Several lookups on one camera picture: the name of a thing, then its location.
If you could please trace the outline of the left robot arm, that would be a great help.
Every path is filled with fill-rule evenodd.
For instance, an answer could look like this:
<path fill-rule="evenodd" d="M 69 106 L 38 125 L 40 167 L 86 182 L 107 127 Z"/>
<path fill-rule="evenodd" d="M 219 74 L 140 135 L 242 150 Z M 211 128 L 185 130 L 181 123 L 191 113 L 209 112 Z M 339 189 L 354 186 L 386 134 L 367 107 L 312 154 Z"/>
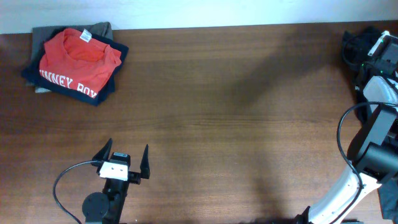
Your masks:
<path fill-rule="evenodd" d="M 105 180 L 100 192 L 89 194 L 83 201 L 82 212 L 85 223 L 119 223 L 127 191 L 131 184 L 139 185 L 142 179 L 150 178 L 149 147 L 142 155 L 140 171 L 130 171 L 131 156 L 111 152 L 113 140 L 93 156 L 96 173 Z"/>

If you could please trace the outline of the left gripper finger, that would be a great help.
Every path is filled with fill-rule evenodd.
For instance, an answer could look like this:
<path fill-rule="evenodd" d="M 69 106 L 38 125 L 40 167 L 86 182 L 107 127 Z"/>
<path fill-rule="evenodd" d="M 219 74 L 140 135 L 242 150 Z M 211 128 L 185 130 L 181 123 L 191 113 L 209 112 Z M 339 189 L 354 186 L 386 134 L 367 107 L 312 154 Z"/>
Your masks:
<path fill-rule="evenodd" d="M 149 165 L 149 145 L 147 144 L 144 153 L 141 159 L 140 164 L 141 170 L 141 178 L 142 179 L 149 179 L 150 178 L 150 165 Z"/>
<path fill-rule="evenodd" d="M 91 165 L 100 167 L 103 162 L 107 162 L 111 152 L 113 140 L 109 138 L 107 143 L 93 156 Z"/>

